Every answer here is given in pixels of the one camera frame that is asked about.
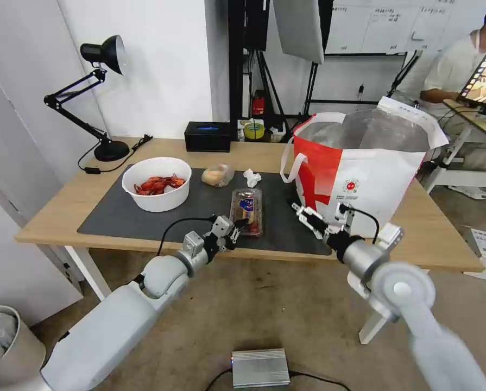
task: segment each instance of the white shirt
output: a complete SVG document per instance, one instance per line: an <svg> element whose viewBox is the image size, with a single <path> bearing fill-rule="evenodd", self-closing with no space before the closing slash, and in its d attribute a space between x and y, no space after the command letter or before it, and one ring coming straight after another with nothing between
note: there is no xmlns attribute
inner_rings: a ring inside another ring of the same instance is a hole
<svg viewBox="0 0 486 391"><path fill-rule="evenodd" d="M479 51L479 31L476 33L475 41L473 44L469 34L444 49L433 61L423 91L438 89L460 92L485 56L485 53ZM447 113L447 108L442 103L423 102L423 107L435 116Z"/></svg>

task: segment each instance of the lamp arm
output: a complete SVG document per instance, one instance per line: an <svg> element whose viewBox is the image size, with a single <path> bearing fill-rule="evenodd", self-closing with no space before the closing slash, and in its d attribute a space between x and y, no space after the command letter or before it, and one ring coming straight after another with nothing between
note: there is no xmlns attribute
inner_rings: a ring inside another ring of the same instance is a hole
<svg viewBox="0 0 486 391"><path fill-rule="evenodd" d="M85 131L87 131L88 133L90 133L91 135L96 137L97 139L99 139L101 141L106 141L106 140L109 139L107 137L106 132L101 131L101 130L93 127L92 125L82 121L80 118L78 118L77 116L75 116L74 114L72 114L71 112L67 111L66 109L64 109L62 107L63 103L65 103L65 102L83 94L84 92L96 87L97 85L103 83L105 81L106 72L107 71L104 70L104 69L97 68L94 71L92 71L91 73L89 73L87 76L84 76L81 79L75 81L74 83L69 84L67 87L64 87L60 91L56 91L53 94L46 95L44 97L43 101L48 107L50 107L51 109L62 114L69 121L75 123L76 125L78 125L82 129L84 129ZM74 91L74 92L69 92L69 93L66 92L66 91L70 90L71 88L77 86L78 84L90 79L91 77L96 77L97 81L95 83L85 87L84 89L79 90L79 91Z"/></svg>

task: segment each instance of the tissue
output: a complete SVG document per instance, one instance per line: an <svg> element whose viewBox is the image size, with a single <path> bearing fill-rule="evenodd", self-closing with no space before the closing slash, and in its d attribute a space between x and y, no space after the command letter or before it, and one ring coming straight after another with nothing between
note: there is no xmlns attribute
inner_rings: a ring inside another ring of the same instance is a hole
<svg viewBox="0 0 486 391"><path fill-rule="evenodd" d="M250 168L243 173L243 176L247 179L248 187L254 187L261 180L261 174L254 173Z"/></svg>

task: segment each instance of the black desk lamp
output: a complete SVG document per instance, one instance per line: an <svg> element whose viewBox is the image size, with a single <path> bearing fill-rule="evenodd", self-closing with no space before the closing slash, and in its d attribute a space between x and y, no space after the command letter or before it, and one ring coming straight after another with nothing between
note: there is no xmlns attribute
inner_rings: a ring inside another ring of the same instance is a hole
<svg viewBox="0 0 486 391"><path fill-rule="evenodd" d="M107 71L101 67L102 63L106 64L116 73L125 74L125 49L123 47L122 38L119 35L114 35L107 38L101 45L84 43L80 46L80 53L81 56L89 61L96 69L60 91L47 95L43 101L51 109L56 110L64 117L99 139L99 146L94 150L94 155L97 160L119 160L129 154L129 146L127 144L122 141L111 140L106 132L82 121L80 118L64 109L62 105L105 81L105 74ZM93 84L78 91L68 91L93 76L97 79Z"/></svg>

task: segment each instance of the silver box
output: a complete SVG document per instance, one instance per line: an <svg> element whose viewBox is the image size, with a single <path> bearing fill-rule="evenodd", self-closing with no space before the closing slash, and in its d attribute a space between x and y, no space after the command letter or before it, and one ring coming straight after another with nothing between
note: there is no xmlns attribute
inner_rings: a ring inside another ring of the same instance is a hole
<svg viewBox="0 0 486 391"><path fill-rule="evenodd" d="M284 349L232 352L234 388L287 386L290 384Z"/></svg>

